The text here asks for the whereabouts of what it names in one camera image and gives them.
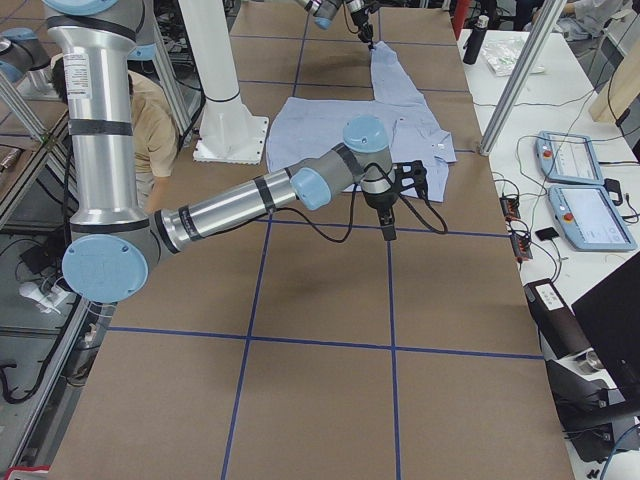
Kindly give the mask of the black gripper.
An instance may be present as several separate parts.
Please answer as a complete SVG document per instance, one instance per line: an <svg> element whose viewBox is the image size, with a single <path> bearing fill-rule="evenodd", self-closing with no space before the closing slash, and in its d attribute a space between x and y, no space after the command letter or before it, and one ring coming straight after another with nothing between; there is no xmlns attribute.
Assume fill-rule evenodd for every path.
<svg viewBox="0 0 640 480"><path fill-rule="evenodd" d="M369 21L369 9L363 7L359 10L350 10L350 17L356 26L358 38L367 45L369 50L374 49L374 30Z"/></svg>
<svg viewBox="0 0 640 480"><path fill-rule="evenodd" d="M378 213L378 220L384 240L396 240L397 233L395 229L393 205L398 200L398 194L393 190L387 190L382 193L369 193L364 191L363 195L367 205L375 209Z"/></svg>

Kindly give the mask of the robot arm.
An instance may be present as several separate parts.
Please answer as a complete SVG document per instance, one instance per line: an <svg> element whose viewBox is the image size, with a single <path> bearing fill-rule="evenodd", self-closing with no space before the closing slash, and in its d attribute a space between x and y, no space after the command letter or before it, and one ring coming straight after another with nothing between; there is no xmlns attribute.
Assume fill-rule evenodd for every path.
<svg viewBox="0 0 640 480"><path fill-rule="evenodd" d="M372 50L374 48L374 30L369 21L369 15L376 10L373 1L361 0L297 0L296 3L310 14L315 24L327 30L340 9L349 15L355 29L349 31L355 34L362 43Z"/></svg>
<svg viewBox="0 0 640 480"><path fill-rule="evenodd" d="M49 1L49 34L62 55L54 87L69 110L77 174L77 212L62 272L68 286L100 303L138 292L165 257L191 243L238 228L299 200L310 210L344 188L364 193L383 235L394 239L399 183L385 130L371 116L349 121L343 140L324 155L257 177L175 211L160 202L178 154L178 132L161 89L127 67L151 57L148 1Z"/></svg>

